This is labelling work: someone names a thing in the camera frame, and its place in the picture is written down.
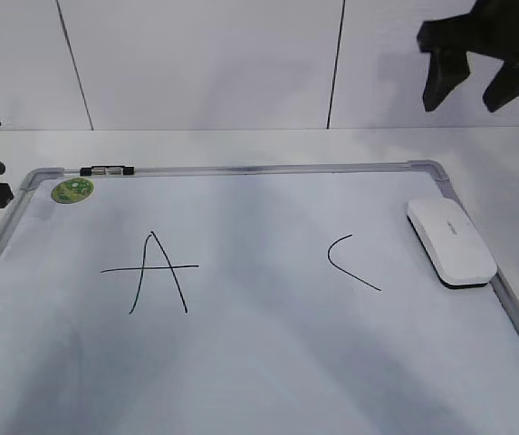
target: whiteboard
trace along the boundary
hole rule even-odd
[[[60,181],[0,256],[0,434],[519,433],[518,335],[406,219],[426,172]]]

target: round sticker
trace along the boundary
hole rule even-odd
[[[52,199],[60,204],[73,204],[90,196],[94,185],[89,179],[67,179],[52,190]]]

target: white table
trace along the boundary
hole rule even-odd
[[[519,128],[0,132],[2,180],[40,167],[139,168],[436,160],[519,298]]]

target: whiteboard eraser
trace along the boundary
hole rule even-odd
[[[412,199],[408,203],[408,218],[446,286],[481,286],[495,276],[495,259],[455,201]]]

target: white wall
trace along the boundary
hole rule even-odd
[[[341,0],[61,0],[98,130],[325,128]]]
[[[89,128],[52,0],[0,0],[0,120],[8,130]]]
[[[332,128],[519,125],[482,94],[500,63],[433,113],[422,91],[423,20],[475,0],[346,0]],[[325,128],[342,0],[60,0],[97,130]],[[54,0],[0,0],[0,119],[89,129]]]

